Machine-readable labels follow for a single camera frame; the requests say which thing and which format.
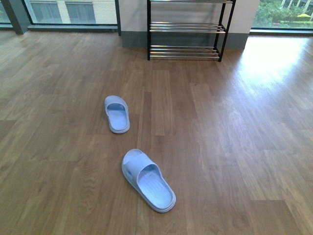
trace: light blue slipper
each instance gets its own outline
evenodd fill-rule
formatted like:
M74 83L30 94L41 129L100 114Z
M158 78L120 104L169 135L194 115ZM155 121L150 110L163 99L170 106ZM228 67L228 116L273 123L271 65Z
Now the light blue slipper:
M122 134L129 130L129 114L126 102L119 96L110 95L104 101L104 108L108 116L110 130Z
M160 168L141 150L132 149L126 153L122 171L153 210L165 213L173 208L176 203L174 192L162 177Z

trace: window sill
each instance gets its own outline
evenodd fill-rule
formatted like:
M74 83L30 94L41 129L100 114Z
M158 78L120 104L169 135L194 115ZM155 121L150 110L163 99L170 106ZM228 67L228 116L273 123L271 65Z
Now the window sill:
M30 25L29 31L45 31L45 32L92 32L92 33L103 33L103 32L117 32L116 25Z
M13 30L13 26L9 23L0 23L0 30Z
M251 29L250 35L313 36L313 29Z

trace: floor plank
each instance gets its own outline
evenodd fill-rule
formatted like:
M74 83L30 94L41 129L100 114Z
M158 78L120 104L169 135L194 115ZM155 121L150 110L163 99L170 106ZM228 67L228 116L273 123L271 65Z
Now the floor plank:
M312 38L249 36L220 63L121 45L0 32L1 234L313 235ZM127 133L110 131L112 94ZM169 212L124 178L133 148L174 190Z

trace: shoe rack shelf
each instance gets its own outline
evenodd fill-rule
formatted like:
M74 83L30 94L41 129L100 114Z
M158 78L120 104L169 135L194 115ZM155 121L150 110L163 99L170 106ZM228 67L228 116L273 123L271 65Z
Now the shoe rack shelf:
M220 19L217 23L175 23L175 22L153 22L151 21L152 2L183 2L189 3L220 3L222 4ZM148 60L150 59L174 59L174 60L217 60L221 61L227 41L231 18L234 12L236 0L147 0L147 46ZM222 24L225 7L231 4L227 26ZM154 32L169 33L203 33L215 34L215 41L211 47L184 47L184 46L161 46L152 45L151 37ZM221 50L218 50L220 34L224 34Z

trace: glass window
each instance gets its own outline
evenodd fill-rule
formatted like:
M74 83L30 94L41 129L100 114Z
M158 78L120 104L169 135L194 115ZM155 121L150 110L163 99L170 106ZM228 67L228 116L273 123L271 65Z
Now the glass window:
M73 24L94 24L96 23L92 2L65 2L70 22Z
M58 4L56 1L30 1L30 4L36 17L36 23L62 23Z
M1 1L0 1L0 23L10 23L9 17L6 14Z
M253 28L313 29L313 0L260 0Z
M24 0L34 24L117 24L115 0Z

